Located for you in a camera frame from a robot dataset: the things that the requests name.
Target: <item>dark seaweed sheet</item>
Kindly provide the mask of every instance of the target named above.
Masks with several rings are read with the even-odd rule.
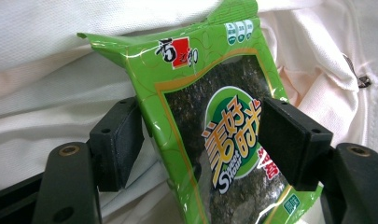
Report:
[[[228,192],[220,195],[211,185],[209,161],[204,152],[203,120],[207,104],[220,88],[237,87],[253,98],[271,96],[256,56],[243,56],[234,63],[220,63],[192,85],[165,97],[171,108],[186,151],[199,182],[203,203],[213,223],[251,223],[278,196],[287,184],[281,176],[269,181],[263,170],[234,180]]]

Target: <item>green plastic package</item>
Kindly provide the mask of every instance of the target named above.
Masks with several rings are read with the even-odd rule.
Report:
[[[294,223],[320,193],[295,191],[258,143],[262,98],[287,96],[257,9],[226,0],[164,33],[78,34],[129,74],[187,223]]]

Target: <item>wrinkled white cloth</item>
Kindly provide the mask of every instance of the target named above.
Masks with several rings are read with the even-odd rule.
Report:
[[[116,101],[134,95],[124,70],[77,32],[155,32],[201,21],[220,1],[0,0],[0,189],[42,172],[51,150],[86,141]],[[333,131],[334,146],[378,151],[378,0],[258,2],[290,102]],[[357,87],[343,54],[371,86]],[[162,223],[176,215],[166,178],[147,137],[129,187],[101,194],[104,221]]]

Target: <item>zipper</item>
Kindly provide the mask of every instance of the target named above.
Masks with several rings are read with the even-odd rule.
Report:
[[[357,73],[355,72],[354,65],[351,61],[351,59],[343,54],[343,57],[345,58],[346,62],[349,65],[349,68],[351,69],[352,73],[355,75],[357,78],[357,85],[359,86],[360,89],[366,89],[371,85],[371,80],[367,75],[364,75],[362,77],[358,77]],[[357,93],[357,100],[358,100],[358,105],[357,105],[357,115],[360,115],[363,118],[363,129],[361,131],[361,136],[360,140],[357,142],[358,144],[362,146],[367,145],[367,134],[368,134],[368,125],[369,125],[369,90],[362,90]]]
[[[346,62],[348,63],[349,65],[349,68],[351,69],[352,73],[355,75],[355,77],[357,78],[357,85],[363,89],[363,88],[368,88],[370,85],[371,85],[371,80],[369,79],[368,76],[364,76],[364,77],[357,77],[357,73],[355,72],[355,68],[354,68],[354,65],[352,64],[352,61],[350,58],[348,58],[348,56],[346,56],[345,54],[343,54],[343,57],[345,58]]]

